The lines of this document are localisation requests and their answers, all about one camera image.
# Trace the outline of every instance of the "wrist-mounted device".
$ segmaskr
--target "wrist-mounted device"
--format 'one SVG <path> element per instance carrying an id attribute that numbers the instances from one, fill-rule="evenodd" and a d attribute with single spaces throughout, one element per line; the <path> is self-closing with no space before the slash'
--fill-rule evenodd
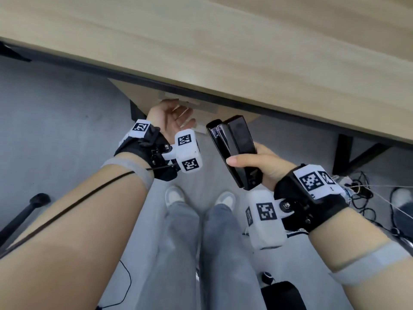
<path id="1" fill-rule="evenodd" d="M 221 121 L 216 119 L 206 125 L 219 154 L 225 161 L 233 155 L 256 154 L 247 123 L 242 115 Z M 257 167 L 232 167 L 225 163 L 239 188 L 249 191 L 262 182 L 262 172 Z"/>
<path id="2" fill-rule="evenodd" d="M 162 181 L 176 178 L 178 171 L 192 173 L 202 168 L 201 153 L 191 129 L 181 130 L 171 145 L 162 135 L 160 128 L 150 121 L 138 119 L 132 129 L 119 143 L 115 155 L 131 152 L 150 165 L 154 176 Z"/>
<path id="3" fill-rule="evenodd" d="M 285 200 L 294 214 L 283 219 L 287 230 L 300 228 L 311 232 L 348 207 L 345 192 L 320 165 L 298 166 L 274 188 L 274 199 Z"/>

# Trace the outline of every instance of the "wooden desk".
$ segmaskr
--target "wooden desk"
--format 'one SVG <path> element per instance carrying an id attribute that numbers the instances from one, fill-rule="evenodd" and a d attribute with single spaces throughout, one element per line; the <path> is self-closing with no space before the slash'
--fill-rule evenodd
<path id="1" fill-rule="evenodd" d="M 410 0 L 0 0 L 0 40 L 413 143 Z"/>

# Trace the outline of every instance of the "black stapler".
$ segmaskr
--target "black stapler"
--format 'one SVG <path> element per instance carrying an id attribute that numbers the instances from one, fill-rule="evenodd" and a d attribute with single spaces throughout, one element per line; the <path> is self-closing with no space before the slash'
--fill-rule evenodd
<path id="1" fill-rule="evenodd" d="M 257 153 L 242 115 L 235 115 L 224 122 L 216 119 L 208 123 L 206 128 L 224 161 L 233 155 Z M 240 188 L 249 191 L 262 182 L 262 172 L 256 167 L 226 166 Z"/>

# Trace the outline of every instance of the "gray elastic band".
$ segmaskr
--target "gray elastic band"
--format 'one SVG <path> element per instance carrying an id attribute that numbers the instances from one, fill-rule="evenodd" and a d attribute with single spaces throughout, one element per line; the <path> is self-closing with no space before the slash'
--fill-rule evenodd
<path id="1" fill-rule="evenodd" d="M 401 261 L 410 254 L 395 241 L 390 241 L 378 250 L 361 257 L 341 271 L 330 275 L 341 285 L 357 285 L 376 275 L 386 266 Z"/>
<path id="2" fill-rule="evenodd" d="M 149 191 L 149 189 L 151 188 L 154 179 L 149 174 L 149 172 L 143 166 L 140 166 L 138 163 L 135 163 L 128 159 L 111 158 L 107 160 L 105 163 L 103 163 L 101 167 L 104 167 L 108 164 L 117 164 L 126 167 L 131 171 L 134 171 L 135 174 L 142 179 L 142 182 L 145 184 L 146 189 Z"/>

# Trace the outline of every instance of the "gray pants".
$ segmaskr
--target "gray pants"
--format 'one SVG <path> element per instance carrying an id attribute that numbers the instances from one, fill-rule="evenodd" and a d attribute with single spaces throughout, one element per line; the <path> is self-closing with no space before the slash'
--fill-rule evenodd
<path id="1" fill-rule="evenodd" d="M 166 213 L 158 255 L 136 310 L 195 310 L 199 215 L 182 202 Z M 207 310 L 266 310 L 241 229 L 226 205 L 204 219 L 199 258 L 201 303 Z"/>

